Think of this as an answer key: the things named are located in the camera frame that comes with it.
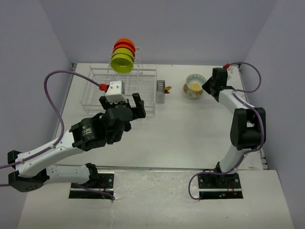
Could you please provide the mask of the white floral ceramic bowl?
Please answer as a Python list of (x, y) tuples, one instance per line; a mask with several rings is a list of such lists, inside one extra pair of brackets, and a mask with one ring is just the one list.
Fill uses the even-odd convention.
[(189, 99), (198, 99), (203, 94), (203, 88), (200, 84), (184, 84), (183, 92)]

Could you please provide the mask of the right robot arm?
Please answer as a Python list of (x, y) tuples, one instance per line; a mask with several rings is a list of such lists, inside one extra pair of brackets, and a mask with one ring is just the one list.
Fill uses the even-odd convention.
[(237, 90), (227, 85), (227, 78), (228, 71), (224, 67), (216, 67), (212, 70), (212, 76), (202, 86), (233, 115), (230, 130), (231, 146), (215, 169), (208, 172), (213, 176), (213, 183), (217, 187), (228, 184), (229, 175), (237, 173), (246, 156), (259, 151), (265, 143), (265, 109), (254, 107), (238, 96)]

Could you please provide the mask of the yellow sun pattern bowl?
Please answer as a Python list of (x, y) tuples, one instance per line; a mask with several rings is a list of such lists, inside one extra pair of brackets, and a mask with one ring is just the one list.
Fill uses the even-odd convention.
[(193, 91), (201, 91), (206, 83), (206, 78), (200, 74), (191, 74), (186, 78), (186, 85)]

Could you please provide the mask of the lime green bowl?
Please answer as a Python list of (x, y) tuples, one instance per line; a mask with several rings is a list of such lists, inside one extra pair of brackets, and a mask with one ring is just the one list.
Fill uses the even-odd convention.
[(112, 52), (112, 55), (117, 55), (117, 54), (126, 54), (129, 55), (130, 57), (134, 58), (135, 57), (135, 53), (127, 48), (117, 48)]
[(127, 54), (119, 53), (111, 58), (110, 66), (117, 73), (129, 73), (133, 68), (133, 59)]

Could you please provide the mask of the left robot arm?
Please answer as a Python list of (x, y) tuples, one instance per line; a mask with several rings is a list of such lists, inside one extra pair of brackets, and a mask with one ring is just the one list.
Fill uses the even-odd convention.
[(129, 102), (110, 104), (100, 97), (103, 113), (84, 118), (59, 137), (27, 153), (8, 152), (8, 163), (14, 172), (8, 175), (8, 184), (19, 192), (31, 192), (52, 183), (74, 183), (95, 187), (100, 175), (96, 165), (59, 166), (57, 162), (95, 148), (119, 142), (124, 132), (131, 130), (131, 121), (145, 118), (144, 101), (138, 93), (132, 95), (135, 106)]

